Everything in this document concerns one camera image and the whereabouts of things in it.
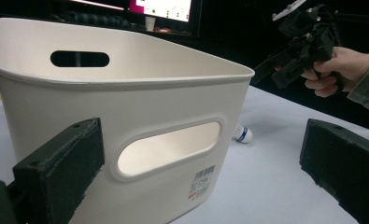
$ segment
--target white plastic bin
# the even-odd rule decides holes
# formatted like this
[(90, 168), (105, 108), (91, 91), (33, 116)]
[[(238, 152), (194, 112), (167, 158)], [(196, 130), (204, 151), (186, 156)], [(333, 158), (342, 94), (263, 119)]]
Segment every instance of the white plastic bin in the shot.
[[(101, 52), (107, 64), (83, 65), (78, 54), (76, 67), (55, 65), (56, 51)], [(148, 35), (0, 19), (0, 92), (17, 159), (70, 124), (102, 121), (106, 164), (70, 223), (166, 223), (203, 202), (253, 74)]]

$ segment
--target white table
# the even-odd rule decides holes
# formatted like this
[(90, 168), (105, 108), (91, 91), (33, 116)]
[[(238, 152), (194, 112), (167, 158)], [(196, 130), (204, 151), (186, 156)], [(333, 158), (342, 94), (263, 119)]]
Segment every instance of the white table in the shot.
[[(369, 130), (249, 87), (240, 123), (254, 133), (249, 145), (233, 141), (211, 196), (174, 224), (358, 223), (301, 170), (308, 119), (321, 119), (369, 139)], [(0, 179), (15, 164), (0, 101)]]

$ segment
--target dark background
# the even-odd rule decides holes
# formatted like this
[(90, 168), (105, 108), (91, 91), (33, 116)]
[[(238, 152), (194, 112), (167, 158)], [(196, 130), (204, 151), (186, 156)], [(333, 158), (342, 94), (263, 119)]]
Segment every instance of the dark background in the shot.
[[(174, 30), (174, 35), (148, 33), (144, 17), (125, 11), (69, 3), (64, 0), (0, 0), (0, 17), (19, 17), (36, 20), (81, 23), (114, 29), (130, 29), (167, 39), (190, 48), (255, 68), (278, 47), (289, 40), (277, 29), (279, 21), (272, 22), (272, 13), (278, 13), (293, 0), (193, 0), (190, 22), (157, 19), (156, 26)], [(360, 52), (369, 52), (369, 0), (308, 0), (300, 9), (324, 4), (337, 11), (345, 46)], [(106, 17), (120, 17), (136, 26), (70, 21), (64, 15), (69, 11)], [(279, 89), (270, 77), (256, 88), (269, 91), (298, 104), (314, 108), (340, 119), (369, 128), (369, 111), (347, 99), (345, 93), (319, 98), (307, 89), (303, 78), (297, 78), (289, 87)]]

